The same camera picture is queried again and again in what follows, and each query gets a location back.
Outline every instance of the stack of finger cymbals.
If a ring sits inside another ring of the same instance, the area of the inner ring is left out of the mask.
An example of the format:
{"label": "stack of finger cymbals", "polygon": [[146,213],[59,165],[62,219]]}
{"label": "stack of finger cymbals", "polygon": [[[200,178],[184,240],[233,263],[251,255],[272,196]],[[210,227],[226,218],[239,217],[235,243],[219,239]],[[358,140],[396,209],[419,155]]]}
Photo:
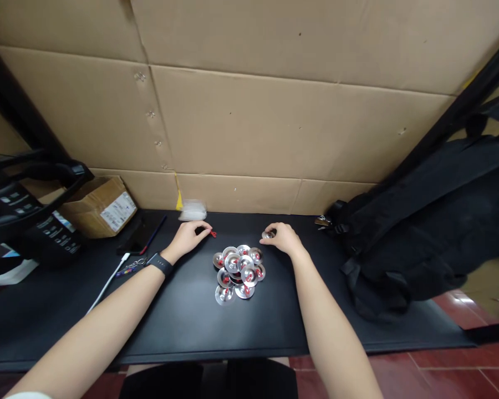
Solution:
{"label": "stack of finger cymbals", "polygon": [[[274,235],[272,232],[262,233],[263,238],[272,238]],[[266,276],[262,252],[256,247],[227,247],[223,252],[215,253],[212,262],[219,269],[215,298],[221,306],[232,304],[235,295],[241,299],[251,298],[257,283]]]}

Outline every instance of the human hand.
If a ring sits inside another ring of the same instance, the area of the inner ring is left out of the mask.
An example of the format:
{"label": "human hand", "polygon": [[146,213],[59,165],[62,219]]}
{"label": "human hand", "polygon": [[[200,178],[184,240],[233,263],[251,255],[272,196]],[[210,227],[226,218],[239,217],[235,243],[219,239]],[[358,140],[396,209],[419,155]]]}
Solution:
{"label": "human hand", "polygon": [[[196,234],[195,230],[198,227],[204,227],[205,230],[200,234]],[[211,230],[211,225],[204,221],[182,223],[170,245],[161,252],[161,256],[172,265],[175,264],[179,258],[196,248],[196,246],[209,235]]]}
{"label": "human hand", "polygon": [[269,232],[276,229],[276,236],[273,238],[262,238],[259,242],[264,245],[275,245],[281,251],[287,253],[290,257],[303,253],[305,247],[301,243],[298,235],[290,226],[284,223],[272,223],[264,231]]}

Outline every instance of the human arm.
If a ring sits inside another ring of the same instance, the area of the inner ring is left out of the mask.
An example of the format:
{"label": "human arm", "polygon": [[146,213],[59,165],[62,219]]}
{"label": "human arm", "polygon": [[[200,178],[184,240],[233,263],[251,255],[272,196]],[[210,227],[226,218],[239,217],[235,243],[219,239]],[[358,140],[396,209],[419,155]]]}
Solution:
{"label": "human arm", "polygon": [[[195,229],[205,230],[196,235]],[[161,256],[174,265],[212,227],[203,221],[180,225]],[[131,336],[165,280],[146,266],[77,322],[8,392],[41,392],[52,399],[78,399],[105,371]]]}
{"label": "human arm", "polygon": [[272,223],[275,245],[294,266],[299,306],[310,355],[331,398],[383,399],[383,394],[355,331],[319,275],[309,253],[288,224]]}

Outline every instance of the charging cable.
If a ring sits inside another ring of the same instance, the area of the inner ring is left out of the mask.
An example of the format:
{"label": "charging cable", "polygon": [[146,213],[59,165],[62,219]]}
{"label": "charging cable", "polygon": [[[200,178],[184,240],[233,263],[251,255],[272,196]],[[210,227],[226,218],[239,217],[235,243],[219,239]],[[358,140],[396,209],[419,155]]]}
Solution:
{"label": "charging cable", "polygon": [[90,309],[85,313],[85,316],[87,316],[91,310],[94,309],[94,307],[100,302],[100,298],[102,295],[104,295],[105,290],[107,290],[107,287],[109,286],[109,283],[113,280],[117,272],[120,270],[120,267],[124,264],[124,262],[129,258],[129,252],[125,253],[124,256],[122,257],[122,260],[118,264],[118,267],[115,269],[111,277],[109,277],[109,280],[107,280],[107,283],[105,283],[104,287],[101,289],[100,295],[96,298],[96,301],[94,301],[93,305],[90,307]]}

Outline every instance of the black phone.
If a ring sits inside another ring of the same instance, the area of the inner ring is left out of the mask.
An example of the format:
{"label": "black phone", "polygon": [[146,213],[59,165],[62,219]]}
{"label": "black phone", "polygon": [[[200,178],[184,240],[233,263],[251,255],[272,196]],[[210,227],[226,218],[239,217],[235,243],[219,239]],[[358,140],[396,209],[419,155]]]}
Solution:
{"label": "black phone", "polygon": [[144,211],[140,218],[140,223],[131,234],[131,237],[116,249],[117,255],[124,255],[129,252],[131,255],[140,255],[145,252],[150,244],[150,239],[161,227],[166,215],[159,212]]}

